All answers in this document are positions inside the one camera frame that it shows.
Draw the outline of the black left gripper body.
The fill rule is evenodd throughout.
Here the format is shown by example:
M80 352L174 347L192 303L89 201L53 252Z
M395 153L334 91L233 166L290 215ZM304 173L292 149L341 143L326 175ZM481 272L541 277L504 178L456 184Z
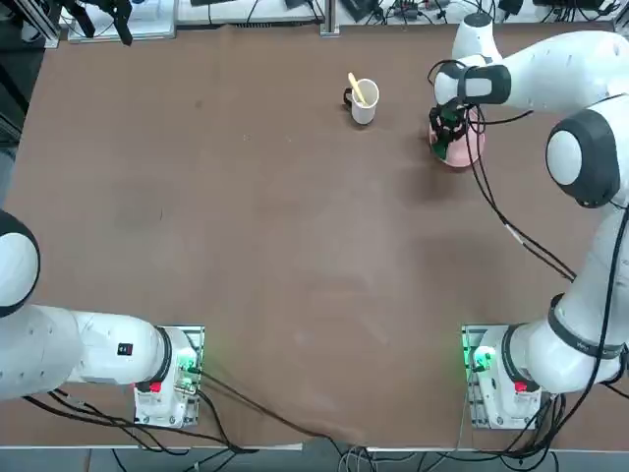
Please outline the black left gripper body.
M132 3L129 0L62 0L58 4L70 11L75 6L88 4L97 7L101 11L131 11Z

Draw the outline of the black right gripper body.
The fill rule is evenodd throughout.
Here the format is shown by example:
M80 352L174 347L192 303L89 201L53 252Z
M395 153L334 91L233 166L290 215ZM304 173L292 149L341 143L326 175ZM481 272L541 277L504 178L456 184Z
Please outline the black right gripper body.
M436 104L429 111L429 123L436 134L463 134L467 130L467 108L460 104Z

